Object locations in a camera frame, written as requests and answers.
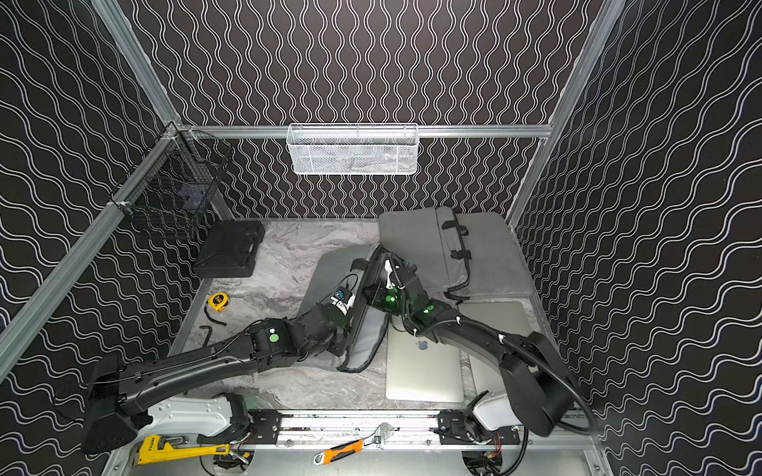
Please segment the grey laptop bag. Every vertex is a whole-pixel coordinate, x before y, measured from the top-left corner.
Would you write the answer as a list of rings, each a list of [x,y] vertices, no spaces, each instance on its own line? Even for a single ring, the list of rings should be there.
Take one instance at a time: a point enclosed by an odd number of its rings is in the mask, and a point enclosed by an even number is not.
[[[426,291],[441,293],[451,301],[468,298],[472,259],[466,247],[468,229],[452,209],[386,212],[379,225],[383,247],[417,266]]]
[[[362,277],[361,269],[351,270],[353,262],[369,258],[375,250],[375,245],[354,246],[323,254],[313,273],[307,293],[297,311],[298,315],[308,311],[322,297],[327,295],[338,283],[340,278],[355,273]],[[361,373],[365,371],[373,359],[389,328],[390,315],[373,307],[367,307],[359,327],[359,335],[355,337],[341,355],[335,356],[329,351],[311,355],[297,366],[316,367],[323,370],[337,369],[345,373]]]
[[[496,212],[458,213],[456,221],[470,252],[470,272],[452,289],[465,299],[529,296],[535,291],[517,240],[503,216]]]

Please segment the silver laptop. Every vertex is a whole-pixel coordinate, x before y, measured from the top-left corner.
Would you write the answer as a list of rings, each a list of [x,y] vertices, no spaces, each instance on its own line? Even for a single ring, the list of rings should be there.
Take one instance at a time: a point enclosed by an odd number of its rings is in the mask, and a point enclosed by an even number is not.
[[[464,399],[456,347],[392,329],[386,369],[389,400],[455,404]]]
[[[460,311],[470,319],[509,333],[528,336],[531,331],[542,332],[527,301],[496,301],[495,303],[469,301],[460,305]],[[486,391],[488,397],[494,397],[505,392],[498,371],[473,354],[468,353],[468,357],[470,357],[470,370],[476,394]]]

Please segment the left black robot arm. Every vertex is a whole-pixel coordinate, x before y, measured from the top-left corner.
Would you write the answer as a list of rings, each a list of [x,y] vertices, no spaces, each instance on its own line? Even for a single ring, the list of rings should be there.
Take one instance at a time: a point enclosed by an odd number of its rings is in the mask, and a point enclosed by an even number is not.
[[[107,452],[135,440],[148,426],[148,410],[186,391],[245,374],[287,368],[329,351],[341,355],[362,309],[317,303],[291,319],[259,319],[217,343],[174,356],[125,363],[109,354],[89,382],[81,450]]]

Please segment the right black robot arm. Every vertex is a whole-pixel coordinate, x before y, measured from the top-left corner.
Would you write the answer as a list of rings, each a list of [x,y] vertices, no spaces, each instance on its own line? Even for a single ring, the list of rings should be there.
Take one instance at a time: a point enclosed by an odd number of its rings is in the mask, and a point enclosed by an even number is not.
[[[392,260],[362,287],[362,295],[371,307],[400,317],[410,335],[458,347],[496,369],[512,413],[533,434],[549,436],[555,428],[597,433],[591,407],[545,335],[522,336],[470,319],[430,297],[414,266],[398,266]]]

